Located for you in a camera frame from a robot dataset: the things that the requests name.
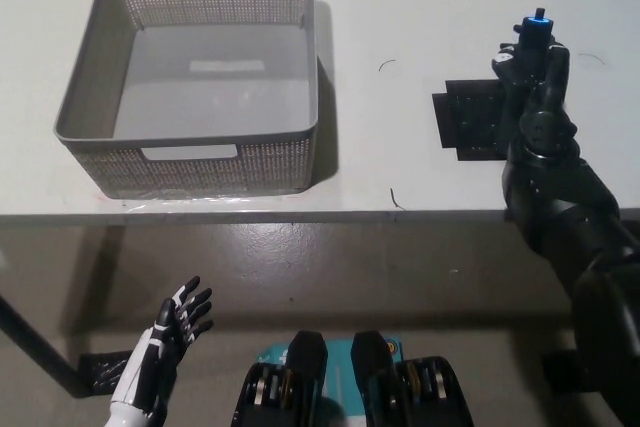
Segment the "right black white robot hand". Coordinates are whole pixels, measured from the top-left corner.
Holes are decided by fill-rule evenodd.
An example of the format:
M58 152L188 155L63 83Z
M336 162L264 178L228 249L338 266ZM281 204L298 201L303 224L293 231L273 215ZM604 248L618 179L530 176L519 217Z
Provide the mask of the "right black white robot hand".
M565 112L569 49L558 42L534 49L503 43L491 65L504 90L496 151L506 154L514 142L538 157L570 150L577 127Z

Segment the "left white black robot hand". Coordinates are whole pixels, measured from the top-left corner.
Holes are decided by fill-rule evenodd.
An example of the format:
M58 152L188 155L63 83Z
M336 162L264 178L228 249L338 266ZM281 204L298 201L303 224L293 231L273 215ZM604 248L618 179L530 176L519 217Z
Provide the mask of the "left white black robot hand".
M111 396L108 426L162 426L187 350L213 326L207 320L212 290L195 276L161 304L141 335Z

